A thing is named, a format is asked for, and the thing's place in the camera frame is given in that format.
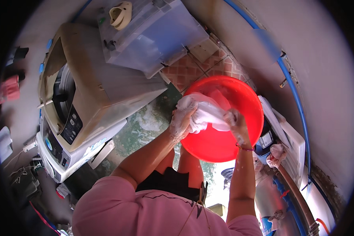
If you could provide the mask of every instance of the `bracelet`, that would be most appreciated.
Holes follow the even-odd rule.
[[[236,143],[235,145],[236,145],[236,147],[238,147],[240,150],[244,150],[244,151],[254,151],[254,148],[253,148],[253,147],[252,147],[251,149],[246,149],[246,148],[241,147],[241,146],[239,145],[239,143]]]

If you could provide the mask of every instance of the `blue clip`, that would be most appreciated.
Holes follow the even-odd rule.
[[[39,73],[42,73],[43,69],[44,69],[44,64],[42,63],[39,65]]]
[[[52,39],[49,39],[49,41],[47,42],[46,48],[47,48],[47,49],[50,49],[50,48],[51,48],[51,45],[52,45]]]

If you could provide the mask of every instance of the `tiled floor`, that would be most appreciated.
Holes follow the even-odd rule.
[[[241,64],[233,57],[229,49],[222,44],[215,36],[210,39],[217,43],[217,50],[206,61],[201,63],[193,54],[188,54],[176,61],[169,67],[162,70],[166,77],[182,94],[194,81],[202,78],[226,75],[246,82],[253,90],[255,86]]]

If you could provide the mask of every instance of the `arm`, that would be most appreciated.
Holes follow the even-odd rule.
[[[186,109],[177,109],[170,126],[157,138],[125,158],[112,176],[128,180],[134,189],[145,180],[181,139],[189,133],[190,117],[197,109],[193,102]]]
[[[238,111],[231,109],[225,115],[231,131],[244,149],[251,149],[245,118]],[[230,185],[227,223],[242,215],[255,216],[254,210],[255,176],[251,151],[239,149]]]

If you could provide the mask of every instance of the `pink t-shirt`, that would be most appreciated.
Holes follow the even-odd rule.
[[[165,191],[135,192],[127,180],[108,176],[98,180],[77,203],[72,231],[75,236],[177,236],[192,212],[180,235],[262,236],[255,216],[239,216],[227,225],[207,208],[206,218],[203,207],[194,204],[189,199]]]

